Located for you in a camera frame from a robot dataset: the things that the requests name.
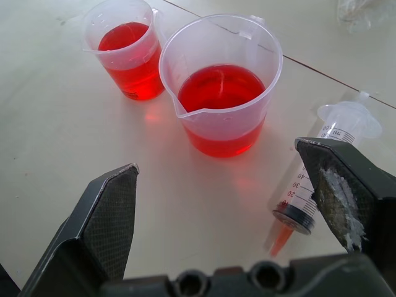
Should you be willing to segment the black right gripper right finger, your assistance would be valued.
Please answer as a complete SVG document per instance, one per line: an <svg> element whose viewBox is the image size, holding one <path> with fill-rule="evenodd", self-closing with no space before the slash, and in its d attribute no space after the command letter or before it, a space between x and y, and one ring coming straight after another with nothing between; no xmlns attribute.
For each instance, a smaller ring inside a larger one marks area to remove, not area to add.
<svg viewBox="0 0 396 297"><path fill-rule="evenodd" d="M365 253L380 269L395 268L395 176L347 142L303 137L295 149L312 198L340 244Z"/></svg>

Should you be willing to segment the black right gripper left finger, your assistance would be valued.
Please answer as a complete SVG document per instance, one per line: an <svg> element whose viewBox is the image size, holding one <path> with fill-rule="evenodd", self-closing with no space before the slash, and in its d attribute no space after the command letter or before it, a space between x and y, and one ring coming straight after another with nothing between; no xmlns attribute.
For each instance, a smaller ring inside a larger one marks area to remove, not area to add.
<svg viewBox="0 0 396 297"><path fill-rule="evenodd" d="M89 182L20 292L21 296L98 296L122 280L134 235L135 163Z"/></svg>

